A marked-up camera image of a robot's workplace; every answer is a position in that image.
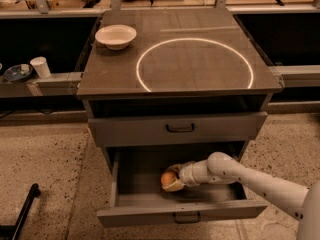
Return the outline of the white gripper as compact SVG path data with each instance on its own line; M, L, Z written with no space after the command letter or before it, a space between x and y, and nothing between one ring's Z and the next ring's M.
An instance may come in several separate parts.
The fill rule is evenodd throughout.
M163 185L162 189L166 192L176 192L187 187L193 187L196 185L196 181L193 177L193 162L187 162L184 164L174 164L167 168L167 171L178 173L179 180L174 180L168 185Z

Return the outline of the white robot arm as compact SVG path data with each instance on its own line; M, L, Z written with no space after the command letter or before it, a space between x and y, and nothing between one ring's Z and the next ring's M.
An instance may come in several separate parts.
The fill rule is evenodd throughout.
M222 152L206 160L175 164L161 175L162 189L175 192L201 184L238 182L299 221L297 240L320 240L320 182L311 187L248 168Z

